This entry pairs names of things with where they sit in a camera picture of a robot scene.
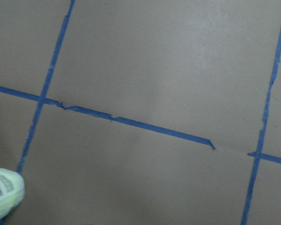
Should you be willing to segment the clear tennis ball can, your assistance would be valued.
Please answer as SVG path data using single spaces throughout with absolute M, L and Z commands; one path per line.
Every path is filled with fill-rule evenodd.
M 24 195 L 23 177 L 15 171 L 0 168 L 0 220 L 18 207 Z

